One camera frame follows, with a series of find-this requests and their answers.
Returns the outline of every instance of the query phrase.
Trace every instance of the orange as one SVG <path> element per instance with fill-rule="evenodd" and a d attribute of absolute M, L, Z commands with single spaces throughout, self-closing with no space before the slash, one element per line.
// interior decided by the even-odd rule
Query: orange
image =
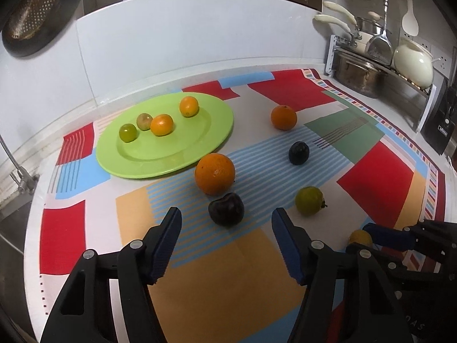
<path fill-rule="evenodd" d="M 371 235 L 364 230 L 355 230 L 349 237 L 349 243 L 357 242 L 359 244 L 371 247 L 373 246 L 373 239 Z"/>
<path fill-rule="evenodd" d="M 279 130 L 290 130 L 296 124 L 296 113 L 288 105 L 273 108 L 270 118 L 273 126 Z"/>
<path fill-rule="evenodd" d="M 195 168 L 195 183 L 204 193 L 217 196 L 226 192 L 235 180 L 235 166 L 220 153 L 203 156 Z"/>
<path fill-rule="evenodd" d="M 151 131 L 161 137 L 170 134 L 173 130 L 173 119 L 170 115 L 158 115 L 151 121 Z"/>
<path fill-rule="evenodd" d="M 185 96 L 179 103 L 179 111 L 184 117 L 195 116 L 198 112 L 198 100 L 193 96 Z"/>

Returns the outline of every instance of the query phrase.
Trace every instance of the red square pattern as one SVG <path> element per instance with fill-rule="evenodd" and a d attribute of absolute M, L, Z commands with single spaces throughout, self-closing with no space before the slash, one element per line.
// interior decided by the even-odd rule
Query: red square pattern
<path fill-rule="evenodd" d="M 304 77 L 300 69 L 273 72 L 274 80 L 248 86 L 277 104 L 288 105 L 298 112 L 305 108 L 336 102 L 324 89 Z"/>
<path fill-rule="evenodd" d="M 63 138 L 63 145 L 57 159 L 57 165 L 83 159 L 92 154 L 94 148 L 93 123 L 78 129 Z"/>
<path fill-rule="evenodd" d="M 239 97 L 232 89 L 223 89 L 219 81 L 211 81 L 200 85 L 189 86 L 182 89 L 185 93 L 203 93 L 213 95 L 219 99 L 227 100 Z"/>
<path fill-rule="evenodd" d="M 338 184 L 376 224 L 392 228 L 410 190 L 413 172 L 378 142 Z"/>
<path fill-rule="evenodd" d="M 40 273 L 66 275 L 85 250 L 85 201 L 45 209 L 41 223 Z"/>

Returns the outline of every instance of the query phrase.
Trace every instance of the green plate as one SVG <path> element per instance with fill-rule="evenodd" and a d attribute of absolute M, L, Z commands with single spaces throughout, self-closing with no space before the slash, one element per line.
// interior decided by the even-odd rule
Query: green plate
<path fill-rule="evenodd" d="M 200 110 L 194 117 L 183 117 L 179 102 L 185 96 L 197 98 Z M 169 114 L 174 130 L 157 137 L 150 130 L 141 131 L 130 143 L 119 138 L 119 128 L 131 123 L 141 113 L 156 117 Z M 207 94 L 173 93 L 151 98 L 129 108 L 108 125 L 100 136 L 95 155 L 108 173 L 123 178 L 150 178 L 175 172 L 214 151 L 230 134 L 233 112 L 227 103 Z"/>

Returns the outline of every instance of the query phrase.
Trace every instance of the pot handle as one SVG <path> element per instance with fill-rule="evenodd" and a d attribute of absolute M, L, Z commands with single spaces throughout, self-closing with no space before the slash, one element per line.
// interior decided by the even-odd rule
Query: pot handle
<path fill-rule="evenodd" d="M 338 25 L 342 29 L 344 29 L 345 32 L 351 34 L 350 28 L 347 25 L 347 23 L 343 22 L 342 20 L 339 20 L 338 18 L 332 17 L 331 15 L 316 14 L 313 19 L 315 19 L 315 20 L 317 20 L 319 22 L 331 23 L 331 24 L 334 24 L 334 25 Z"/>
<path fill-rule="evenodd" d="M 375 13 L 374 11 L 369 11 L 368 15 L 370 16 L 371 19 L 373 19 L 375 22 L 378 22 L 381 20 L 381 16 L 378 13 Z"/>
<path fill-rule="evenodd" d="M 354 26 L 357 27 L 356 18 L 345 7 L 342 7 L 341 5 L 338 5 L 337 3 L 333 3 L 331 1 L 324 1 L 322 3 L 322 5 L 324 5 L 325 7 L 329 8 L 330 10 L 337 11 L 339 13 L 344 14 L 345 16 L 347 16 L 347 18 L 349 19 L 351 24 L 353 24 Z"/>

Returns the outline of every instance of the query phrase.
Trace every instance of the green fruit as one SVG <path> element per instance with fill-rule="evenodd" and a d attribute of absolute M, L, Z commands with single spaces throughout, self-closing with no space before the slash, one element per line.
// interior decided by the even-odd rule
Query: green fruit
<path fill-rule="evenodd" d="M 317 187 L 305 187 L 300 189 L 295 196 L 295 206 L 301 215 L 309 217 L 325 208 L 324 195 Z"/>
<path fill-rule="evenodd" d="M 151 127 L 152 116 L 149 113 L 142 113 L 137 117 L 138 129 L 142 131 L 149 130 Z"/>
<path fill-rule="evenodd" d="M 133 142 L 138 138 L 138 131 L 134 124 L 124 124 L 119 129 L 119 138 L 125 142 Z"/>

